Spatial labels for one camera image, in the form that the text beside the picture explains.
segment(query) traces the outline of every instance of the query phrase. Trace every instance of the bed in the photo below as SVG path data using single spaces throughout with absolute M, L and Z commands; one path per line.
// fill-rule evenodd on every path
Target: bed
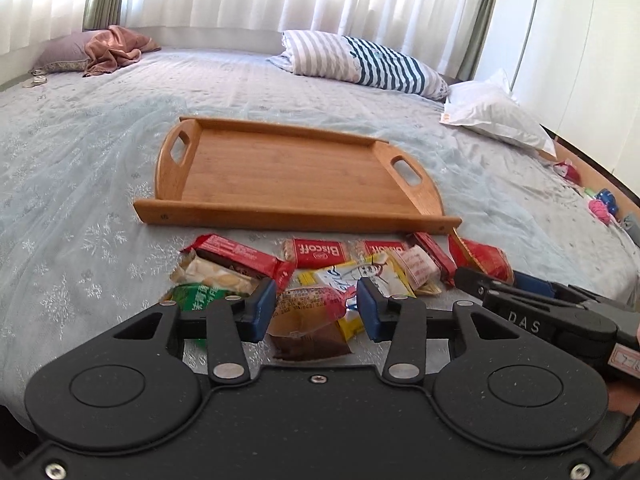
M 517 270 L 636 300 L 640 258 L 624 231 L 596 220 L 550 164 L 444 126 L 441 110 L 418 96 L 293 76 L 264 55 L 204 50 L 163 50 L 110 75 L 54 74 L 0 93 L 0 403 L 28 425 L 29 377 L 155 303 L 178 249 L 207 232 L 145 226 L 131 206 L 152 194 L 160 143 L 180 114 L 388 139 L 430 172 L 446 212 L 463 218 L 463 237 L 501 247 Z M 250 163 L 238 160 L 238 171 Z M 270 253 L 290 235 L 219 232 Z M 447 291 L 428 306 L 463 296 Z M 271 361 L 265 342 L 245 349 L 254 374 Z M 340 362 L 380 365 L 388 346 L 360 335 L 351 349 Z M 193 345 L 184 360 L 206 369 Z M 428 370 L 447 360 L 443 342 L 429 342 Z

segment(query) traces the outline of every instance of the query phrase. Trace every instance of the screw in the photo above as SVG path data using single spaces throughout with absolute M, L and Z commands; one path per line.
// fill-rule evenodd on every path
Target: screw
M 591 474 L 591 468 L 586 464 L 578 464 L 571 469 L 571 480 L 586 480 Z
M 409 363 L 397 363 L 391 365 L 388 371 L 395 379 L 413 379 L 420 373 L 420 368 Z
M 66 469 L 55 462 L 47 464 L 44 468 L 44 473 L 51 478 L 51 480 L 62 480 L 66 478 Z
M 213 368 L 213 374 L 220 379 L 237 379 L 244 374 L 244 367 L 236 363 L 222 363 Z

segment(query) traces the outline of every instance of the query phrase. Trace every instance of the snack package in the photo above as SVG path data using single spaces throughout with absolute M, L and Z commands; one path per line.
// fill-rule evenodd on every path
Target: snack package
M 435 284 L 440 278 L 440 268 L 423 248 L 416 245 L 407 251 L 392 251 L 391 255 L 404 271 L 409 286 L 416 294 L 439 294 L 442 291 Z
M 337 323 L 328 324 L 302 337 L 270 336 L 273 355 L 283 361 L 316 361 L 351 353 Z
M 388 249 L 402 252 L 408 249 L 404 242 L 389 240 L 358 240 L 351 243 L 351 260 L 361 260 L 366 256 L 381 253 Z
M 332 240 L 290 238 L 282 243 L 282 253 L 298 269 L 320 269 L 349 260 L 347 246 Z
M 384 252 L 298 275 L 302 285 L 327 285 L 345 294 L 347 313 L 338 320 L 338 324 L 347 340 L 364 329 L 355 297 L 356 284 L 360 278 L 370 278 L 384 296 L 405 294 L 415 297 L 402 269 Z
M 440 281 L 449 286 L 455 286 L 453 283 L 453 275 L 456 273 L 456 264 L 437 244 L 436 240 L 431 238 L 427 233 L 413 233 L 409 236 L 409 240 L 424 249 L 424 251 L 433 259 L 434 263 L 440 267 Z
M 193 244 L 180 252 L 196 251 L 196 254 L 227 269 L 254 278 L 271 278 L 279 292 L 287 288 L 296 266 L 293 262 L 283 262 L 275 256 L 257 251 L 216 234 L 202 235 Z
M 211 301 L 220 300 L 231 295 L 247 296 L 247 294 L 242 292 L 214 288 L 202 283 L 184 283 L 174 286 L 174 288 L 161 298 L 161 301 L 174 300 L 180 310 L 202 310 L 211 303 Z M 196 343 L 204 348 L 207 340 L 196 339 Z
M 449 252 L 459 267 L 471 267 L 513 285 L 513 269 L 499 248 L 460 238 L 454 230 L 449 235 Z
M 260 283 L 257 278 L 245 276 L 234 270 L 199 257 L 195 251 L 183 256 L 171 273 L 174 283 L 202 283 L 212 288 L 232 290 L 233 294 L 251 294 Z
M 346 311 L 345 295 L 330 286 L 290 288 L 278 297 L 267 333 L 302 337 L 338 321 Z

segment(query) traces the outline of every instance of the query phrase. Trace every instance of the white wardrobe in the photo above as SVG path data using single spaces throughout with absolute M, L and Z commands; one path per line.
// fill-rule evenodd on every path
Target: white wardrobe
M 496 1 L 476 79 L 507 70 L 523 107 L 640 196 L 640 0 L 533 1 Z M 497 56 L 522 37 L 501 15 L 529 34 Z

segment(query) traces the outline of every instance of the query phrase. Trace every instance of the wooden tray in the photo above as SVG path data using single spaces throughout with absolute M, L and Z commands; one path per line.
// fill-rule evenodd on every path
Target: wooden tray
M 174 161 L 176 140 L 184 143 Z M 416 186 L 396 171 L 404 160 Z M 156 165 L 148 224 L 241 229 L 447 233 L 460 218 L 420 164 L 384 140 L 301 126 L 181 117 Z

